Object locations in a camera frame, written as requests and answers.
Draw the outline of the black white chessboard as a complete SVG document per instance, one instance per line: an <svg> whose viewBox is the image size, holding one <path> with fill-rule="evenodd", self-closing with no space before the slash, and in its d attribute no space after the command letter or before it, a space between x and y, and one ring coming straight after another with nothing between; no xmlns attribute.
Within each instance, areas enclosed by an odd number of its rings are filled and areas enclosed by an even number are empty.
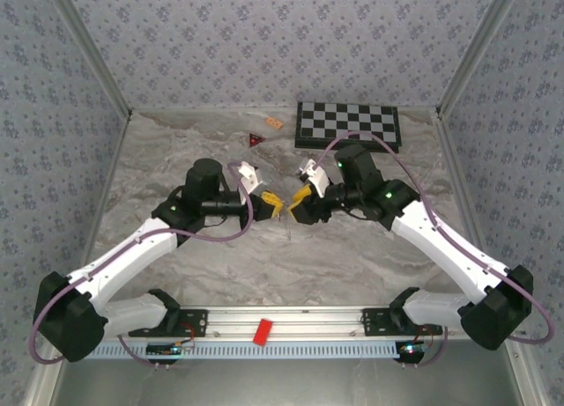
<svg viewBox="0 0 564 406"><path fill-rule="evenodd" d="M301 101L297 106L294 147L324 150L336 137L346 132L361 131L340 140L336 149L359 142L372 152L384 149L367 133L379 137L398 153L402 146L397 107L331 102Z"/></svg>

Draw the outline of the red rectangular block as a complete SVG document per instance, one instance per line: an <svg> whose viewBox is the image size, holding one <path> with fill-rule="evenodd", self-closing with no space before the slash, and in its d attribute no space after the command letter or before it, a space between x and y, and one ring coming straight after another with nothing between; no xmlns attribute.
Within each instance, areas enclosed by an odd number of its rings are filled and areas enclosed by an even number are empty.
<svg viewBox="0 0 564 406"><path fill-rule="evenodd" d="M264 347L267 344L272 326L273 326L272 321L267 319L260 320L258 327L256 329L256 333L253 338L253 343L255 345Z"/></svg>

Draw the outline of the black mounting plate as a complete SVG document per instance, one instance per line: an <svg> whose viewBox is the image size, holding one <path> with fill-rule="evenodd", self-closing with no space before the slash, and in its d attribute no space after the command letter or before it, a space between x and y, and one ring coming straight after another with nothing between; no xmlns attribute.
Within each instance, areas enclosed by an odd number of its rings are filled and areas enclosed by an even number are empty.
<svg viewBox="0 0 564 406"><path fill-rule="evenodd" d="M178 309L167 312L157 327L140 328L128 333L129 337L191 338L205 337L208 324L206 309Z"/></svg>
<svg viewBox="0 0 564 406"><path fill-rule="evenodd" d="M413 323L401 309L365 308L360 322L366 336L441 336L443 328Z"/></svg>

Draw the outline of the small circuit board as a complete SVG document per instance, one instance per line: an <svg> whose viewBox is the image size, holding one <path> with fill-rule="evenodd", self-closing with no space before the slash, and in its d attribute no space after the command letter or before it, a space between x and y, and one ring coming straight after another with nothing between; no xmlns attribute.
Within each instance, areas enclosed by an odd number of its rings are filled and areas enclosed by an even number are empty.
<svg viewBox="0 0 564 406"><path fill-rule="evenodd" d="M180 357L182 354L182 345L179 343L148 343L145 348L147 357Z"/></svg>
<svg viewBox="0 0 564 406"><path fill-rule="evenodd" d="M418 365L425 357L428 346L421 342L396 342L398 357L395 361L402 365Z"/></svg>

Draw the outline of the grey metal panel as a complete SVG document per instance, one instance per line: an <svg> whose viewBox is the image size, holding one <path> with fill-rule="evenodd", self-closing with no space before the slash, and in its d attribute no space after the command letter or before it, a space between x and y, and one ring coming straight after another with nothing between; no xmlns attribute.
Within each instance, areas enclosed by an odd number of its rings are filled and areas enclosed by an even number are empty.
<svg viewBox="0 0 564 406"><path fill-rule="evenodd" d="M204 360L153 371L130 360L62 370L49 406L523 406L496 359L443 358L405 369L392 360Z"/></svg>

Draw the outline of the aluminium frame rail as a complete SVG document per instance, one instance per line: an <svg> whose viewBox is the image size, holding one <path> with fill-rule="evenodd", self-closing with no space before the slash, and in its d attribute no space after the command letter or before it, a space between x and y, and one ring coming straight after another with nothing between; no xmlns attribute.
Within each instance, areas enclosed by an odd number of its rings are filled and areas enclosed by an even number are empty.
<svg viewBox="0 0 564 406"><path fill-rule="evenodd" d="M122 121L122 129L120 130L119 137L115 144L114 153L111 156L108 172L105 175L105 182L102 186L100 200L93 218L93 224L86 239L85 250L80 257L78 265L75 265L73 269L81 268L86 265L93 251L131 115L132 109L126 113ZM26 383L24 399L19 406L49 406L55 390L58 374L64 365L64 362L57 362L54 365L36 365L31 377Z"/></svg>
<svg viewBox="0 0 564 406"><path fill-rule="evenodd" d="M471 199L462 164L456 154L456 147L449 133L449 126L441 117L438 117L435 127L465 235L475 247L486 251L485 237L479 224L474 202ZM506 341L503 349L508 357L510 369L515 376L523 406L552 406L532 346Z"/></svg>

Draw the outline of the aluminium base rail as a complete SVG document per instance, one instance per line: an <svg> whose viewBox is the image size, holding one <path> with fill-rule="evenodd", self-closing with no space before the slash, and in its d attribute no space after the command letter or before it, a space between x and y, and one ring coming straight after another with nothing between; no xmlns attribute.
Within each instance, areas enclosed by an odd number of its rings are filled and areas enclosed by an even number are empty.
<svg viewBox="0 0 564 406"><path fill-rule="evenodd" d="M262 319L272 322L269 342L348 341L365 337L364 306L205 306L205 337L252 341Z"/></svg>

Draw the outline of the aluminium frame post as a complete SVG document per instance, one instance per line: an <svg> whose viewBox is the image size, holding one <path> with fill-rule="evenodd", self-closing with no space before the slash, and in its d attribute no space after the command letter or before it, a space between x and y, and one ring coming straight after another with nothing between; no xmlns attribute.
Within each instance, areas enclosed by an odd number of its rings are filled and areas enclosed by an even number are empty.
<svg viewBox="0 0 564 406"><path fill-rule="evenodd" d="M492 0L485 10L461 62L437 105L440 119L444 120L451 114L514 2L515 0Z"/></svg>

